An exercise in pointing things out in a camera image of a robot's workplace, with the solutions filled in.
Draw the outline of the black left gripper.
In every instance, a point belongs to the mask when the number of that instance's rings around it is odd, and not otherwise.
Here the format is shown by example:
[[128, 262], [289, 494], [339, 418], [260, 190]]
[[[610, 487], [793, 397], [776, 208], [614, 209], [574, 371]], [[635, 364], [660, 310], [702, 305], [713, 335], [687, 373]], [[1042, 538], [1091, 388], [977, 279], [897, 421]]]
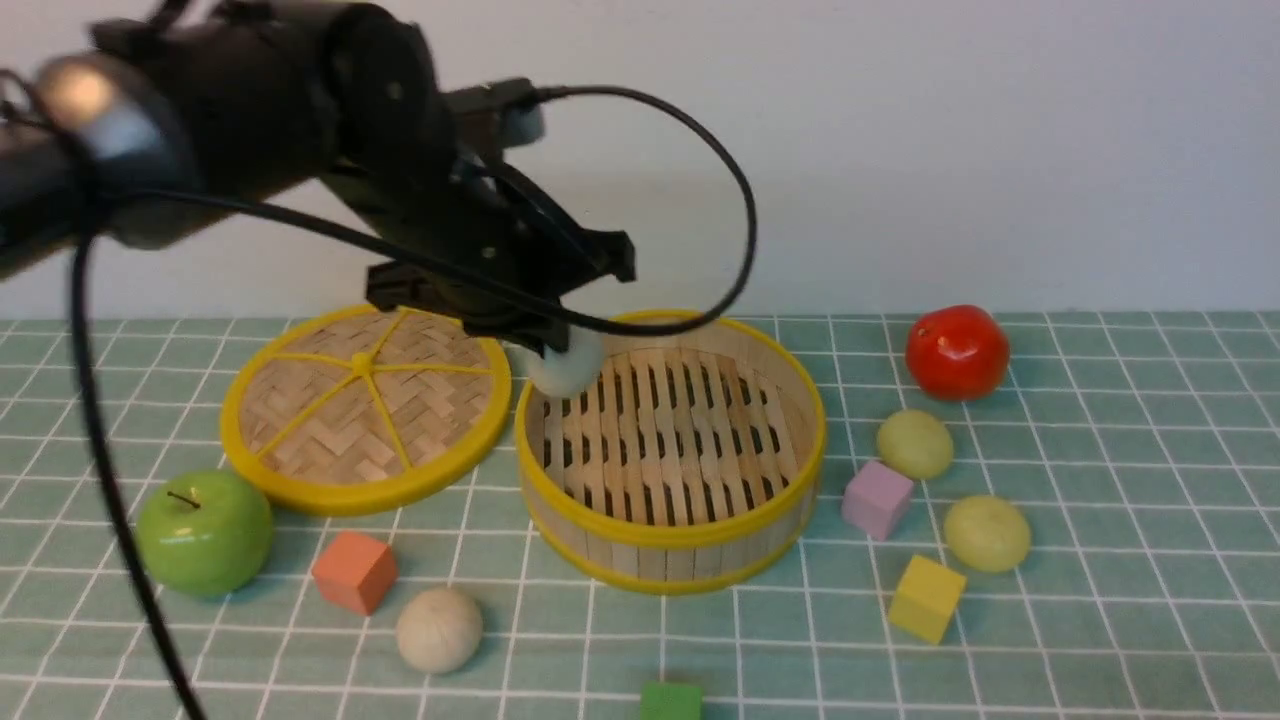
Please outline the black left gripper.
[[526, 301], [497, 297], [420, 258], [444, 261], [561, 305], [564, 295], [604, 277], [636, 278], [635, 247], [622, 231], [580, 225], [518, 169], [465, 163], [443, 183], [378, 179], [348, 161], [330, 170], [332, 192], [383, 241], [406, 252], [367, 269], [365, 297], [378, 310], [410, 307], [448, 316], [472, 336], [541, 354], [566, 351], [570, 324]]

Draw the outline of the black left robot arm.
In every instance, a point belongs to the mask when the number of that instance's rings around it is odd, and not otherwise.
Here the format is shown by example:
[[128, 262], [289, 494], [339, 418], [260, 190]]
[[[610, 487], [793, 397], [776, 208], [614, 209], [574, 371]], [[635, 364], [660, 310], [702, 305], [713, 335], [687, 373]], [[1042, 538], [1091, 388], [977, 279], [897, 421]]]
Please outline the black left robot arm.
[[224, 1], [200, 23], [92, 26], [87, 53], [45, 64], [27, 111], [3, 105], [3, 277], [72, 245], [87, 217], [163, 249], [230, 209], [143, 190], [265, 201], [323, 182], [397, 256], [366, 300], [412, 307], [535, 352], [564, 322], [445, 273], [558, 304], [636, 277], [622, 231], [580, 225], [506, 150], [543, 135], [531, 81], [444, 91], [421, 29], [370, 3]]

